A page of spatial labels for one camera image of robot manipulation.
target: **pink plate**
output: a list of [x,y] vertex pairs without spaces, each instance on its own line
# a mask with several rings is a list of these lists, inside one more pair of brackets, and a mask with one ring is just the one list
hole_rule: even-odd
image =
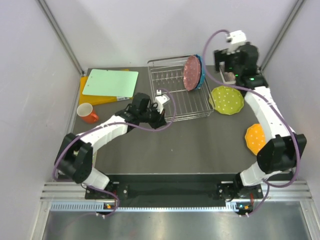
[[195,55],[188,57],[183,70],[183,84],[185,89],[191,91],[200,80],[201,65],[199,59]]

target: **mug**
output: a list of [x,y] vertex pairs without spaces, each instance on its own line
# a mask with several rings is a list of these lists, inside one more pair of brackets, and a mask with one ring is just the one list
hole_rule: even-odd
[[94,124],[99,120],[94,107],[90,103],[80,104],[76,109],[76,114],[88,124]]

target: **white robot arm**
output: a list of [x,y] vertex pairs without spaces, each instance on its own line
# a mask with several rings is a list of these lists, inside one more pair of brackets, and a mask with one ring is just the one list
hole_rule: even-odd
[[[151,100],[148,95],[137,93],[133,97],[132,103],[125,109],[118,111],[109,120],[95,127],[95,129],[100,128],[99,130],[92,131],[92,133],[81,137],[73,144],[58,164],[57,169],[77,184],[82,183],[104,190],[110,180],[105,174],[92,166],[93,153],[111,140],[130,132],[134,128],[121,123],[134,125],[149,123],[154,129],[166,125],[164,105],[169,100],[169,97],[164,94],[157,96],[154,103],[150,104]],[[58,156],[75,138],[76,136],[72,133],[64,137]]]
[[[257,161],[248,169],[238,173],[233,181],[236,192],[250,186],[256,186],[263,180],[296,166],[296,152],[288,129],[270,108],[272,105],[279,114],[266,79],[257,66],[258,48],[246,42],[246,35],[234,31],[226,38],[230,47],[214,51],[216,72],[220,71],[220,63],[224,63],[224,71],[235,77],[235,84],[250,89],[242,90],[245,102],[252,108],[262,126],[267,144],[258,152]],[[262,95],[268,103],[254,93]],[[298,143],[300,155],[307,140],[303,134],[297,135],[291,128]]]

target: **dish rack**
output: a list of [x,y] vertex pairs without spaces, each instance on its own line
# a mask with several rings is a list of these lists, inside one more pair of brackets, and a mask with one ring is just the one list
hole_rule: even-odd
[[[148,61],[149,80],[153,101],[158,89],[167,89],[174,97],[176,116],[174,121],[197,119],[209,116],[214,108],[209,104],[212,98],[207,80],[198,89],[187,91],[184,86],[184,67],[190,55],[155,59]],[[165,120],[172,120],[174,105],[171,100],[165,105]]]

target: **yellow plate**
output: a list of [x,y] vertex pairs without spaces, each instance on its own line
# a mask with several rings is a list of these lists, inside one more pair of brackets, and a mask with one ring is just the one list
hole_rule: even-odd
[[232,115],[240,112],[245,105],[244,97],[237,89],[228,86],[219,86],[212,90],[212,99],[209,103],[221,114]]
[[266,145],[266,137],[264,130],[260,124],[253,124],[246,130],[244,136],[246,146],[257,155],[258,152]]

